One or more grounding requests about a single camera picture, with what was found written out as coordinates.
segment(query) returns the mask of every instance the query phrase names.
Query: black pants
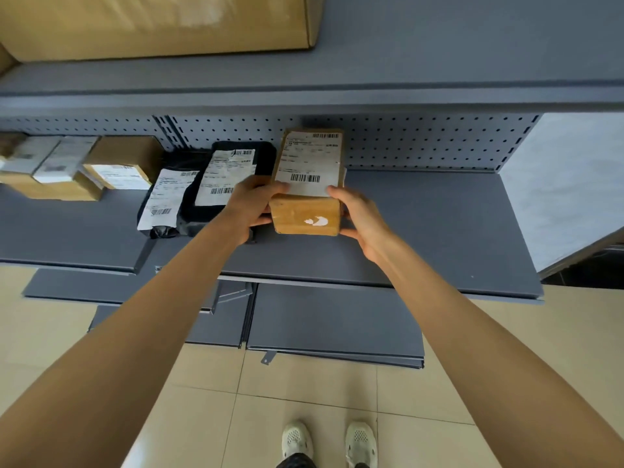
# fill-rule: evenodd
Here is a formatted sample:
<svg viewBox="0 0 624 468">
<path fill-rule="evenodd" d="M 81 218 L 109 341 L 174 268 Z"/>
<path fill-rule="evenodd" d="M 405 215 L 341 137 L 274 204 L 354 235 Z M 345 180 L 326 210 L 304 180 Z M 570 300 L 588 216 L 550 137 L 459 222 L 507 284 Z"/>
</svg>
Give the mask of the black pants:
<svg viewBox="0 0 624 468">
<path fill-rule="evenodd" d="M 314 462 L 303 453 L 295 453 L 286 458 L 277 468 L 316 468 Z M 368 468 L 366 463 L 358 463 L 355 468 Z"/>
</svg>

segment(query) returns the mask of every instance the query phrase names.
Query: left hand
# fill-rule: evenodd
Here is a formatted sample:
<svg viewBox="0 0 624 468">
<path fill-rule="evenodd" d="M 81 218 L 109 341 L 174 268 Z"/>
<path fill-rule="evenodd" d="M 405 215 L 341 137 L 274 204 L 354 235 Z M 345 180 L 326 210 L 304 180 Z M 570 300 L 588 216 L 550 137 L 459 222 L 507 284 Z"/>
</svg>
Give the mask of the left hand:
<svg viewBox="0 0 624 468">
<path fill-rule="evenodd" d="M 268 204 L 271 197 L 277 193 L 286 193 L 289 188 L 290 184 L 285 182 L 271 182 L 270 176 L 249 176 L 234 188 L 221 214 L 236 220 L 245 229 L 245 239 L 242 241 L 245 243 L 249 227 L 272 221 L 270 216 L 262 216 L 270 212 Z"/>
</svg>

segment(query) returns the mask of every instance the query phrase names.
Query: barcode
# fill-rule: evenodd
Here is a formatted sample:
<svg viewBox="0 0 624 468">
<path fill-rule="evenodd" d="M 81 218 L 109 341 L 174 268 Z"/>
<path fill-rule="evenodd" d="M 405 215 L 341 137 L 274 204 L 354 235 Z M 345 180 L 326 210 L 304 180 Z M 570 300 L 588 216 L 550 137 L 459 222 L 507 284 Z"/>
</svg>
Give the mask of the barcode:
<svg viewBox="0 0 624 468">
<path fill-rule="evenodd" d="M 172 209 L 170 209 L 170 208 L 154 208 L 154 209 L 152 209 L 152 216 L 155 216 L 155 215 L 168 215 L 168 214 L 171 213 L 171 210 Z"/>
<path fill-rule="evenodd" d="M 222 194 L 222 193 L 232 193 L 232 192 L 234 192 L 234 188 L 233 187 L 220 187 L 218 189 L 211 189 L 210 190 L 210 195 Z"/>
<path fill-rule="evenodd" d="M 320 182 L 321 176 L 311 174 L 291 174 L 290 180 L 294 182 Z"/>
</svg>

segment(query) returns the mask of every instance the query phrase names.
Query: hand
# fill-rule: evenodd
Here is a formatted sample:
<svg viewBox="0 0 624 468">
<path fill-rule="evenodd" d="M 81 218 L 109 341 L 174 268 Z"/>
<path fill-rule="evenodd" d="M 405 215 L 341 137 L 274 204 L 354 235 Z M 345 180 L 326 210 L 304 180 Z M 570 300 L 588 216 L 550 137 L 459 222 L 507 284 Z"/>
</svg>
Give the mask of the hand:
<svg viewBox="0 0 624 468">
<path fill-rule="evenodd" d="M 270 216 L 262 216 L 263 213 L 270 212 L 269 199 L 277 193 L 288 192 L 288 188 L 290 188 L 290 185 L 285 182 L 270 182 L 270 176 L 256 175 L 249 176 L 239 182 L 234 188 L 228 204 L 219 214 L 230 217 L 244 229 L 244 240 L 241 243 L 247 241 L 249 227 L 271 222 Z"/>
<path fill-rule="evenodd" d="M 341 235 L 355 238 L 364 252 L 364 256 L 373 263 L 379 264 L 379 248 L 383 243 L 395 237 L 381 217 L 377 205 L 360 192 L 347 187 L 330 185 L 327 193 L 344 203 L 349 210 L 345 216 L 350 219 L 356 229 L 343 228 Z"/>
</svg>

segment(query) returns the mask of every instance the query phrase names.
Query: shoe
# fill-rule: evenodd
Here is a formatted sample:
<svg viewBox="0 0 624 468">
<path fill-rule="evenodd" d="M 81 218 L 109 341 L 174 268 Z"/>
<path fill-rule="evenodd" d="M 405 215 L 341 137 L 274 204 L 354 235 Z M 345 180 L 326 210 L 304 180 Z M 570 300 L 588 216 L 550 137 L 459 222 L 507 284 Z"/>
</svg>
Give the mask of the shoe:
<svg viewBox="0 0 624 468">
<path fill-rule="evenodd" d="M 368 424 L 352 422 L 345 437 L 347 462 L 351 468 L 358 463 L 364 463 L 370 468 L 377 468 L 377 440 Z"/>
<path fill-rule="evenodd" d="M 310 459 L 314 455 L 312 437 L 308 428 L 300 421 L 291 422 L 281 435 L 281 454 L 283 460 L 295 453 L 306 454 Z"/>
</svg>

